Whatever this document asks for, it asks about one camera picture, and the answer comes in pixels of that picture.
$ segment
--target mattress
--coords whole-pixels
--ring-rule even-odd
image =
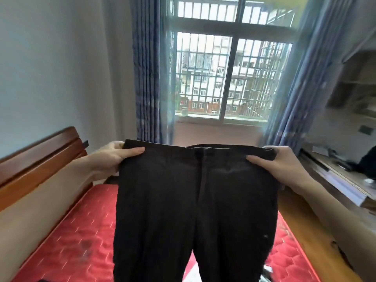
[[[96,185],[25,261],[12,282],[113,281],[112,242],[117,185]],[[274,282],[319,282],[303,250],[279,214],[275,243],[266,261]],[[195,257],[188,261],[184,282],[199,282]]]

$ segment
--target patterned curtain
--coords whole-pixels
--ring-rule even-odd
[[[171,144],[171,44],[167,0],[130,0],[137,139]]]
[[[262,140],[264,145],[289,146],[299,153],[318,108],[325,105],[331,64],[338,57],[345,23],[354,3],[355,0],[308,2],[300,23],[301,39],[287,65],[296,72],[286,73],[281,81]]]

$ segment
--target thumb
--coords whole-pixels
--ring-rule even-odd
[[[273,161],[265,160],[255,155],[247,155],[246,159],[253,164],[265,168],[266,170],[269,170],[271,165],[273,164]]]
[[[113,152],[117,156],[120,156],[122,159],[125,159],[127,157],[140,155],[144,151],[145,151],[145,147],[135,147],[135,148],[129,148],[129,149],[115,149]]]

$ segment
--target hand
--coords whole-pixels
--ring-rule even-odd
[[[121,161],[127,157],[140,155],[145,151],[145,147],[122,149],[123,145],[123,141],[113,141],[92,154],[80,158],[89,168],[92,181],[106,179],[108,176],[114,175],[118,171]]]
[[[288,146],[267,146],[275,149],[277,156],[273,161],[248,155],[247,160],[270,172],[281,184],[291,187],[302,195],[305,189],[317,182],[304,169],[299,159]]]

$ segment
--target wooden floor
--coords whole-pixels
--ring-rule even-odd
[[[280,191],[278,204],[280,213],[322,282],[361,282],[339,251],[331,246],[333,237],[301,196],[286,188]]]

